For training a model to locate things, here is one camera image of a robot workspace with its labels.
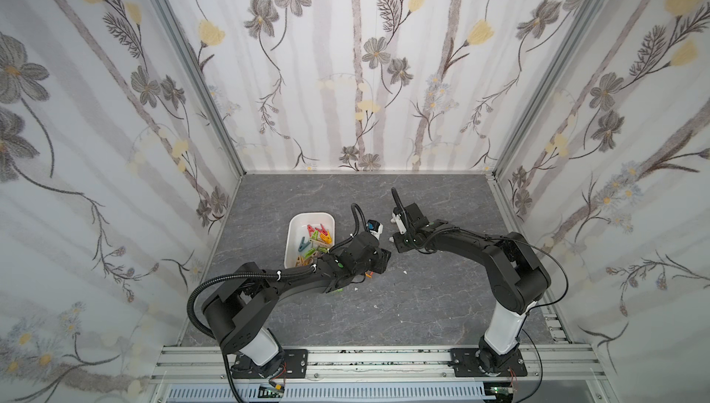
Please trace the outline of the white plastic storage box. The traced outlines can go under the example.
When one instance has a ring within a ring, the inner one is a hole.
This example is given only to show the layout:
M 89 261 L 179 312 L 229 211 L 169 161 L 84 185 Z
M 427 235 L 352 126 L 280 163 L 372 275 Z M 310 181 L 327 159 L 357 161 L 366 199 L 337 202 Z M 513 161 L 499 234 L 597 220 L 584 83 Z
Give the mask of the white plastic storage box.
M 310 240 L 314 230 L 328 232 L 331 244 Z M 335 218 L 327 213 L 296 214 L 288 224 L 288 236 L 284 255 L 284 267 L 294 268 L 311 264 L 326 253 L 335 243 Z

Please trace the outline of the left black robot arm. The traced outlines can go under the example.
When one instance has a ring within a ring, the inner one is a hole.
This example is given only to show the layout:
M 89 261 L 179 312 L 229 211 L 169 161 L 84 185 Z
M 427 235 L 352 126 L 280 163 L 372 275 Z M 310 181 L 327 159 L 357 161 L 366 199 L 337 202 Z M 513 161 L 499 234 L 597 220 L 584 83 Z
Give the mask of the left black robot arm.
M 380 247 L 383 225 L 367 220 L 356 203 L 351 212 L 352 235 L 313 262 L 281 270 L 247 263 L 232 274 L 204 281 L 190 294 L 190 323 L 216 342 L 230 380 L 238 371 L 264 379 L 286 373 L 286 352 L 266 328 L 279 303 L 307 293 L 331 293 L 366 279 L 369 273 L 386 271 L 391 252 Z

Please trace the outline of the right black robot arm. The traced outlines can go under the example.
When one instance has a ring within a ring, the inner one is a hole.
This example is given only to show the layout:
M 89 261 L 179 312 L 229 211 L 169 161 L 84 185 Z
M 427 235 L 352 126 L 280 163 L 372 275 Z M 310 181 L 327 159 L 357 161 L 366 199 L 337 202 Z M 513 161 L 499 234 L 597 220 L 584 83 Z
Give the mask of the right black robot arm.
M 391 237 L 399 253 L 453 253 L 480 264 L 496 300 L 495 310 L 478 348 L 451 354 L 458 376 L 524 377 L 520 335 L 527 316 L 539 306 L 552 278 L 543 265 L 542 250 L 520 233 L 505 236 L 476 233 L 446 220 L 429 220 L 416 203 L 406 206 L 393 188 L 392 222 L 398 231 Z

